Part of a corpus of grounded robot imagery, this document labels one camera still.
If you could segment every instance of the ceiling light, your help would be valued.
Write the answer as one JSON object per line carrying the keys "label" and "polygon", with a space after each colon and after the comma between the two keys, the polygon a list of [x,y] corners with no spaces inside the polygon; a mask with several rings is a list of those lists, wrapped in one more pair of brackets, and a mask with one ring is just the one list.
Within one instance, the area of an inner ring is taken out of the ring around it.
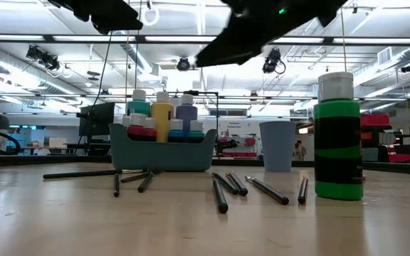
{"label": "ceiling light", "polygon": [[299,134],[308,134],[308,128],[302,128],[298,130]]}
{"label": "ceiling light", "polygon": [[146,41],[160,42],[211,42],[215,36],[145,36]]}
{"label": "ceiling light", "polygon": [[[97,41],[97,42],[108,42],[110,36],[53,36],[55,41]],[[129,37],[129,42],[135,41],[135,36]],[[127,42],[127,36],[112,36],[112,42]]]}
{"label": "ceiling light", "polygon": [[35,35],[0,35],[0,40],[7,41],[44,41],[43,36]]}
{"label": "ceiling light", "polygon": [[410,38],[335,38],[333,43],[410,44]]}
{"label": "ceiling light", "polygon": [[368,101],[405,101],[406,99],[395,99],[395,98],[364,98]]}
{"label": "ceiling light", "polygon": [[282,37],[273,41],[273,43],[322,43],[324,38],[308,37]]}

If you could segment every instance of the gray plastic cup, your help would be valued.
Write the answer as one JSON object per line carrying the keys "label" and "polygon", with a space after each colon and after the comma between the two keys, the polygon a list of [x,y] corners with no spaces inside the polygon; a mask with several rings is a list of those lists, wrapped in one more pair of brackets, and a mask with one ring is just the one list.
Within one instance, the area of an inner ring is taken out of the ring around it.
{"label": "gray plastic cup", "polygon": [[295,143],[295,123],[273,121],[260,123],[259,126],[265,170],[290,171]]}

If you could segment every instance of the green paint bottle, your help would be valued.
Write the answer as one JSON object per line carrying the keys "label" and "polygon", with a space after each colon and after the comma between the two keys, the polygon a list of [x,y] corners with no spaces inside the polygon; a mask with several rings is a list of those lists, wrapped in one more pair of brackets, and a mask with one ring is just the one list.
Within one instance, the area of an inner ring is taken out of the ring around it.
{"label": "green paint bottle", "polygon": [[323,198],[363,198],[360,107],[353,101],[353,74],[319,77],[314,107],[315,191]]}

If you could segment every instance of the wooden table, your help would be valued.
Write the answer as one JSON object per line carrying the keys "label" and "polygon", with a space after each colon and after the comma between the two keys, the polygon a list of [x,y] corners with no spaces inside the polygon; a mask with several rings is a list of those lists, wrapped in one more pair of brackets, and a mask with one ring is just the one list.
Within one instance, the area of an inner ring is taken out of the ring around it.
{"label": "wooden table", "polygon": [[[145,193],[141,181],[112,176],[43,181],[64,171],[111,169],[109,164],[0,168],[0,255],[410,255],[410,175],[366,171],[365,198],[316,198],[312,169],[266,173],[254,167],[213,167],[265,180],[291,199],[282,206],[247,184],[246,198],[226,192],[217,213],[210,173],[165,173]],[[310,178],[298,206],[302,176]]]}

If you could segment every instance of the computer monitor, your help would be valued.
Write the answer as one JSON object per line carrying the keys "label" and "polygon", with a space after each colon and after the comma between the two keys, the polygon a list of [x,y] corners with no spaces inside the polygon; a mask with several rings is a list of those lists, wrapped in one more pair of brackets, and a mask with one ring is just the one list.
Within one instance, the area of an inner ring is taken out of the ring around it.
{"label": "computer monitor", "polygon": [[115,116],[115,103],[103,103],[80,108],[79,136],[109,135],[109,124],[113,123]]}

